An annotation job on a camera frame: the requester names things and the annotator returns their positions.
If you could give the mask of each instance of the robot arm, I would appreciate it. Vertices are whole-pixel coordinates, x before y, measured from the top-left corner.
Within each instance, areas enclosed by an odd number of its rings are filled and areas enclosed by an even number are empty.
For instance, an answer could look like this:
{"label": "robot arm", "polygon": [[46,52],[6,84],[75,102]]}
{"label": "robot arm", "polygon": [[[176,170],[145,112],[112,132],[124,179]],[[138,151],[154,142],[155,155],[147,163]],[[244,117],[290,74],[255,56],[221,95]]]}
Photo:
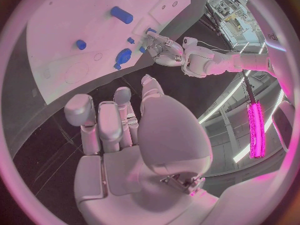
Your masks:
{"label": "robot arm", "polygon": [[205,78],[225,71],[241,72],[245,70],[264,71],[275,77],[269,55],[240,54],[228,52],[222,54],[206,47],[197,46],[198,40],[192,37],[183,39],[182,47],[168,37],[148,31],[148,51],[157,64],[181,66],[184,74],[191,77]]}

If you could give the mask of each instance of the black floor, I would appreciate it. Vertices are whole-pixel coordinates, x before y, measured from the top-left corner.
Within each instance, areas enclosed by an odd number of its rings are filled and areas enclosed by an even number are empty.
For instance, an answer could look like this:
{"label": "black floor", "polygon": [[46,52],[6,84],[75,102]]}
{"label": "black floor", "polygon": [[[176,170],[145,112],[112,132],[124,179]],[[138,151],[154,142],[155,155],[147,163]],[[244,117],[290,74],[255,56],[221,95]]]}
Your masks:
{"label": "black floor", "polygon": [[[219,36],[200,22],[178,39],[180,44],[183,37],[194,37],[228,49]],[[183,103],[197,118],[221,95],[235,76],[235,73],[226,72],[218,76],[195,78],[184,75],[180,67],[154,64],[91,91],[89,94],[93,97],[95,107],[97,108],[102,101],[111,101],[117,88],[127,86],[131,89],[131,103],[139,119],[141,78],[145,74],[156,78],[166,95]],[[66,121],[62,108],[30,136],[13,159],[25,183],[36,197],[51,212],[70,225],[86,224],[76,207],[73,189],[75,171],[81,156],[83,150],[80,129]],[[0,185],[0,189],[2,188],[5,194],[4,205],[10,208],[5,224],[32,224]]]}

